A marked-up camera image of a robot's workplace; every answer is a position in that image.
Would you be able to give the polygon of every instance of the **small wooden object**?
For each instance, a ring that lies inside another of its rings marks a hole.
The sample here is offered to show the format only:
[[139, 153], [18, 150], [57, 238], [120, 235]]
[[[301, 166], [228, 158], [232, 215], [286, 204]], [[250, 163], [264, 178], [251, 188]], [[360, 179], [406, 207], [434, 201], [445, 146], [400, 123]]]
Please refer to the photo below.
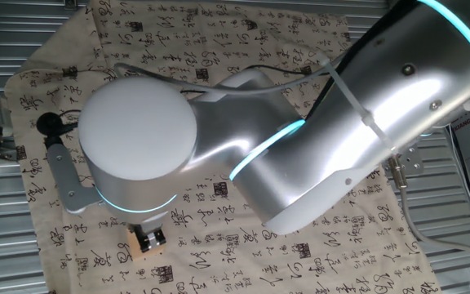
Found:
[[164, 252], [164, 249], [166, 248], [166, 244], [162, 244], [161, 246], [158, 246], [143, 253], [140, 250], [139, 241], [137, 241], [135, 233], [131, 232], [128, 228], [126, 228], [126, 236], [128, 237], [128, 244], [130, 245], [130, 254], [133, 261], [143, 260], [147, 257], [161, 255]]

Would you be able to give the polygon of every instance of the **metal bracket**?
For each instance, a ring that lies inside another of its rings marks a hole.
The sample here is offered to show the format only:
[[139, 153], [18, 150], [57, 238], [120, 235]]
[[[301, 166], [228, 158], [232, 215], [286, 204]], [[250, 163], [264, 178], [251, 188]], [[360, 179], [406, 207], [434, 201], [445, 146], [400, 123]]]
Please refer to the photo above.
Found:
[[64, 9], [66, 10], [78, 9], [78, 0], [64, 0]]
[[87, 206], [102, 201], [97, 189], [81, 186], [72, 156], [64, 145], [50, 146], [47, 160], [57, 184], [59, 198], [67, 212], [78, 215]]
[[[401, 154], [398, 155], [401, 163], [401, 168], [404, 170], [406, 176], [416, 176], [423, 174], [423, 162], [418, 147], [412, 145], [410, 148], [405, 149]], [[392, 177], [391, 168], [389, 167], [388, 161], [382, 163], [385, 174], [388, 177]]]

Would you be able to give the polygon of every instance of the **fabric cloth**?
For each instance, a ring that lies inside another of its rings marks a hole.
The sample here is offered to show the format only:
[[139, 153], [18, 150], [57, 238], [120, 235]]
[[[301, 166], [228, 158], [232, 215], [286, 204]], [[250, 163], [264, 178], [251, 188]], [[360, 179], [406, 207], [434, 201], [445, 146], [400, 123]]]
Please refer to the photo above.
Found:
[[[286, 236], [264, 228], [226, 175], [204, 175], [166, 215], [166, 250], [133, 261], [126, 227], [105, 206], [64, 211], [35, 122], [80, 109], [125, 62], [215, 85], [249, 65], [316, 70], [316, 53], [350, 47], [345, 17], [192, 2], [91, 1], [40, 47], [6, 87], [19, 163], [47, 286], [56, 293], [439, 292], [383, 170], [324, 216]], [[263, 69], [276, 83], [295, 78]], [[327, 78], [282, 94], [301, 115]], [[76, 113], [63, 117], [77, 121]], [[80, 181], [92, 179], [77, 130], [63, 137]], [[118, 152], [137, 152], [128, 146]]]

